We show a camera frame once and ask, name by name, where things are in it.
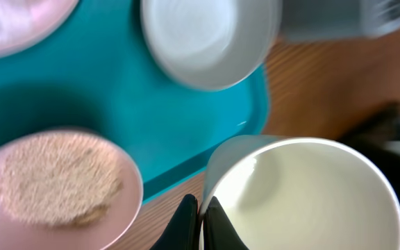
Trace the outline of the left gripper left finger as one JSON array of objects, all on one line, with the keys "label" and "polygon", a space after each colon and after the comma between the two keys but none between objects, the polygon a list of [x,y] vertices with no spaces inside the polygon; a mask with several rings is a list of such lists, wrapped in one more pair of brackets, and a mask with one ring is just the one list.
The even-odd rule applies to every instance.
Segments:
[{"label": "left gripper left finger", "polygon": [[150,250],[193,250],[198,240],[197,209],[196,197],[192,194],[185,195]]}]

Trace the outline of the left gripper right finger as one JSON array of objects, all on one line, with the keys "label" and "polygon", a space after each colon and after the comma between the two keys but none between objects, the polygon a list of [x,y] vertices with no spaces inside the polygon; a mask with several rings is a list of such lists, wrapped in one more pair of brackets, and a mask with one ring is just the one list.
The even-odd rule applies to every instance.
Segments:
[{"label": "left gripper right finger", "polygon": [[203,244],[205,250],[249,250],[216,197],[203,216]]}]

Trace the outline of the white cup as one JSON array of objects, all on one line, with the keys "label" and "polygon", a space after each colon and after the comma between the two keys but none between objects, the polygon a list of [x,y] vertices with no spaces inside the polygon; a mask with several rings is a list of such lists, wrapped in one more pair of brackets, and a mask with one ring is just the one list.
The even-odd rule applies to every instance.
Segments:
[{"label": "white cup", "polygon": [[400,204],[389,181],[332,140],[232,137],[206,166],[205,226],[214,201],[248,249],[400,249]]}]

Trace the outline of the rice leftovers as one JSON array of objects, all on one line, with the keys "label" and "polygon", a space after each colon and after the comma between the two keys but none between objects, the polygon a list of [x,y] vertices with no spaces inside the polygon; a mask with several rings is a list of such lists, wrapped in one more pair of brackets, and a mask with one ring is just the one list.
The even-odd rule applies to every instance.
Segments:
[{"label": "rice leftovers", "polygon": [[0,203],[26,224],[91,224],[107,214],[122,188],[120,163],[118,151],[93,135],[36,135],[8,154],[0,170]]}]

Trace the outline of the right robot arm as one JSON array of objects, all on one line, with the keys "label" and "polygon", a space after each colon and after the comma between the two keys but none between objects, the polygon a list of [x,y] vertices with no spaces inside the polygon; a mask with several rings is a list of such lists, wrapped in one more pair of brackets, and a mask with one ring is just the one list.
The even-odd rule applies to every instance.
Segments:
[{"label": "right robot arm", "polygon": [[400,136],[399,108],[399,103],[388,103],[337,140],[370,159],[389,180],[400,203],[400,154],[385,147]]}]

